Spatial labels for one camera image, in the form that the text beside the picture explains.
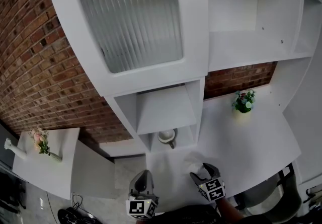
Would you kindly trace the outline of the white hutch shelf unit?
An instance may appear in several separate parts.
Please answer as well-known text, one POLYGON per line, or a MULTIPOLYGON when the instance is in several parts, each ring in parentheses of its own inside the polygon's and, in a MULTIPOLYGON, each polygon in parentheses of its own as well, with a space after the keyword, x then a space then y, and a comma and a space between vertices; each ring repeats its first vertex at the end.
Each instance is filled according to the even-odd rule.
POLYGON ((130 134, 129 140, 105 142, 110 156, 168 150, 157 138, 175 129, 179 148, 197 144, 205 90, 212 73, 277 62, 269 87, 283 112, 296 93, 322 31, 322 0, 208 0, 209 62, 206 76, 181 83, 103 96, 130 134))

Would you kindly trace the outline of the person's right forearm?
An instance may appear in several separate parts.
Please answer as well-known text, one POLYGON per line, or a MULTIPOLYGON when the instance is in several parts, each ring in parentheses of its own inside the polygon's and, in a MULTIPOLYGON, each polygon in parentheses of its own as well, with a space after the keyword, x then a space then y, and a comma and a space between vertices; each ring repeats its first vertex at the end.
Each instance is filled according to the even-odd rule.
POLYGON ((244 218, 244 216, 224 197, 216 200, 216 206, 221 217, 229 224, 237 224, 244 218))

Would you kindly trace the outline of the ribbed glass cabinet door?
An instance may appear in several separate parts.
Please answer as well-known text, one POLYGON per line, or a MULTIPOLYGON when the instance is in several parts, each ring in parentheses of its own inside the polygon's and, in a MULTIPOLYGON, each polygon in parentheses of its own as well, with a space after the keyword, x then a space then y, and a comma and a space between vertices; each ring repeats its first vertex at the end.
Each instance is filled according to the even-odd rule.
POLYGON ((63 31, 101 96, 208 73, 208 0, 52 0, 63 31))

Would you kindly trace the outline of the white side table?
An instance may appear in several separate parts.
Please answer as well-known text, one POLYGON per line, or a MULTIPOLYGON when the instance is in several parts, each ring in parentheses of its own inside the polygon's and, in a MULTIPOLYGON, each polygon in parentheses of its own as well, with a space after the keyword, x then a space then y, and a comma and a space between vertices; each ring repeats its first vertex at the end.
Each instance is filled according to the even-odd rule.
POLYGON ((79 141, 79 132, 79 128, 48 132, 50 150, 62 157, 61 162, 39 154, 28 132, 22 132, 18 148, 27 156, 25 159, 15 156, 13 172, 64 199, 71 199, 73 194, 115 198, 115 165, 79 141))

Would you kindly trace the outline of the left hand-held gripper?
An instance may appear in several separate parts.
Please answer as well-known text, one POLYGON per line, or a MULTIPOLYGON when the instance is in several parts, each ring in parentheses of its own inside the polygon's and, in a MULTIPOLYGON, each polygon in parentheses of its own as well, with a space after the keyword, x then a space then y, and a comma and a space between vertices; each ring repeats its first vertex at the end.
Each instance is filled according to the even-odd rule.
POLYGON ((152 218, 158 206, 159 197, 153 194, 152 173, 143 170, 130 182, 130 193, 126 201, 127 215, 132 218, 152 218))

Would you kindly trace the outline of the grey upholstered chair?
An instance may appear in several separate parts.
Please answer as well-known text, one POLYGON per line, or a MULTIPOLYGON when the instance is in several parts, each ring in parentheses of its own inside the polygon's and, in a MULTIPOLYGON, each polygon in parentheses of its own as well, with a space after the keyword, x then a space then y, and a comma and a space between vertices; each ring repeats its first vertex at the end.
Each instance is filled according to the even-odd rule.
POLYGON ((302 205, 293 164, 262 183, 234 196, 237 209, 282 224, 296 216, 302 205))

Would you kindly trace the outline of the potted flowers in cream pot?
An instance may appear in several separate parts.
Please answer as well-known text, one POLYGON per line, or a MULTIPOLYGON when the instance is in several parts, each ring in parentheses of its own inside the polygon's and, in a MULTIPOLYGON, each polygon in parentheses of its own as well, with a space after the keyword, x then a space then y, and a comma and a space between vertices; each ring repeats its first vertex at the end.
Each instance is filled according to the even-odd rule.
POLYGON ((233 109, 240 113, 250 112, 254 106, 255 96, 256 92, 254 90, 236 91, 235 99, 232 103, 233 109))

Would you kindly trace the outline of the white vase with white flower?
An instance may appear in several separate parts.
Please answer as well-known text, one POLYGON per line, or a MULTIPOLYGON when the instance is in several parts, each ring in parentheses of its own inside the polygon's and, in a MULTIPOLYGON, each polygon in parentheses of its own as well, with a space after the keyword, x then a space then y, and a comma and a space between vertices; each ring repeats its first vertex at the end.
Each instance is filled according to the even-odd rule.
POLYGON ((22 149, 18 148, 17 146, 12 144, 12 141, 9 138, 6 138, 4 148, 6 150, 11 150, 15 155, 20 157, 21 159, 25 160, 27 158, 27 154, 22 149))

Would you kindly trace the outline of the white and brown cup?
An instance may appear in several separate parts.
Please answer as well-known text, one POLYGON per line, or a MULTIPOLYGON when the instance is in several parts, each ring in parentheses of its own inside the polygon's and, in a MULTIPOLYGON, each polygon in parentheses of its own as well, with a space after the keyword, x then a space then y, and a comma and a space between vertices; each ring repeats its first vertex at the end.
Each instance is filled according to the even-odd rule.
POLYGON ((175 129, 169 129, 160 131, 157 133, 158 140, 163 143, 167 144, 171 147, 171 149, 174 149, 176 147, 176 130, 175 129))

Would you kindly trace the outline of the black equipment pack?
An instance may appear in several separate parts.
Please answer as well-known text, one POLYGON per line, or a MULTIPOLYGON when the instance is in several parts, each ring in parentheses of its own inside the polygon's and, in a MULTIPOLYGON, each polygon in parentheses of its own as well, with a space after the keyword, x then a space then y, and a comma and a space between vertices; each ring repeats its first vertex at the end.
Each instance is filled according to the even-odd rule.
POLYGON ((91 213, 85 211, 85 214, 82 214, 72 207, 60 209, 57 217, 60 224, 102 224, 91 213))

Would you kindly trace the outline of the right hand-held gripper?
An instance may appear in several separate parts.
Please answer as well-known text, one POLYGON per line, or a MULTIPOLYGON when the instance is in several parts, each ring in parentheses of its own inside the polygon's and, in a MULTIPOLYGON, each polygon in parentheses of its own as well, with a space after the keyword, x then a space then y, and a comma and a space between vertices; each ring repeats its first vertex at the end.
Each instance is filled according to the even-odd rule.
POLYGON ((190 177, 198 186, 201 195, 209 202, 214 202, 225 197, 225 185, 223 180, 219 178, 219 169, 209 163, 203 163, 203 167, 208 173, 206 180, 209 181, 206 183, 197 174, 190 172, 190 177))

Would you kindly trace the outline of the cream and black backpack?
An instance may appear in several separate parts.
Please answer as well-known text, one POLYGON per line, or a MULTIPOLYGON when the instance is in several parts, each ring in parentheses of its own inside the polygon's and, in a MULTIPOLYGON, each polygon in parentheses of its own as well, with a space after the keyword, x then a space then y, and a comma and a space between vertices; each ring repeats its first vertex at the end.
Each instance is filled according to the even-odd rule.
POLYGON ((322 184, 306 189, 305 194, 307 199, 303 203, 309 202, 309 206, 322 202, 322 184))

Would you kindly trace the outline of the white desk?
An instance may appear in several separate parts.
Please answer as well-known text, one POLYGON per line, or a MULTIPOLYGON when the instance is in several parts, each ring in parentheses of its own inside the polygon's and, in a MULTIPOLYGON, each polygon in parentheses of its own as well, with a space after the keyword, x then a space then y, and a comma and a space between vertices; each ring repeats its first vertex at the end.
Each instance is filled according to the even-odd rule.
POLYGON ((291 128, 273 99, 269 86, 256 88, 250 117, 238 122, 232 115, 231 95, 203 104, 198 143, 146 155, 158 212, 206 204, 190 172, 203 163, 216 166, 227 197, 246 191, 277 174, 300 156, 291 128))

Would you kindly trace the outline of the black office chair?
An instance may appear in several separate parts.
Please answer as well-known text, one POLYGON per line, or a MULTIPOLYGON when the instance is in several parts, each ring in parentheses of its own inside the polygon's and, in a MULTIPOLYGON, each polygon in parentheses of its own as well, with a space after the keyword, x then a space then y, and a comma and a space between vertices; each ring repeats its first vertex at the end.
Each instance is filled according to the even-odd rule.
POLYGON ((20 179, 0 172, 0 208, 16 215, 21 214, 20 206, 26 209, 21 196, 25 192, 20 179))

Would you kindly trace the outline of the glass vase with pink flowers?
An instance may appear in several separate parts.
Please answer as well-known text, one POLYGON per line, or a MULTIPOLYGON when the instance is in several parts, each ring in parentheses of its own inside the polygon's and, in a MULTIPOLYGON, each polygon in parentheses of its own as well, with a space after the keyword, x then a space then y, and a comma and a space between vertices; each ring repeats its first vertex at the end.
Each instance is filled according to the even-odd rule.
POLYGON ((47 130, 37 127, 36 129, 31 130, 28 134, 30 138, 33 140, 35 150, 38 152, 38 154, 48 155, 55 161, 59 163, 62 162, 62 157, 53 153, 50 150, 50 147, 48 145, 49 132, 47 130))

